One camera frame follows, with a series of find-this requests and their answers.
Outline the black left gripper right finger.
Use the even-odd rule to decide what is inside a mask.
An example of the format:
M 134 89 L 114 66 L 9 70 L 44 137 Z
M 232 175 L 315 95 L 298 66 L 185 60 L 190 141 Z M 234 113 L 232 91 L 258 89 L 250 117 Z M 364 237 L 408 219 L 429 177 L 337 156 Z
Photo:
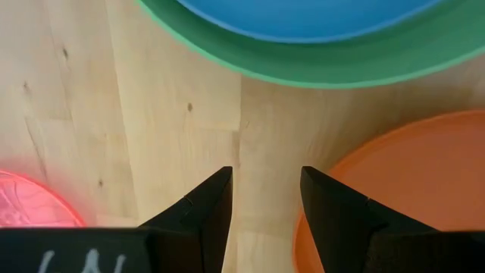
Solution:
M 325 272 L 363 272 L 375 234 L 434 230 L 310 166 L 302 167 L 300 192 Z

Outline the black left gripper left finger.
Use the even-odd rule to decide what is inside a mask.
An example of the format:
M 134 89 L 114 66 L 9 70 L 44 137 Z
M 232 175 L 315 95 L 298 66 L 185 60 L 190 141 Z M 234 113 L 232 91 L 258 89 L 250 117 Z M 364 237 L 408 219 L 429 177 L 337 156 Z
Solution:
M 152 272 L 220 273 L 233 211 L 233 168 L 213 173 L 141 224 Z

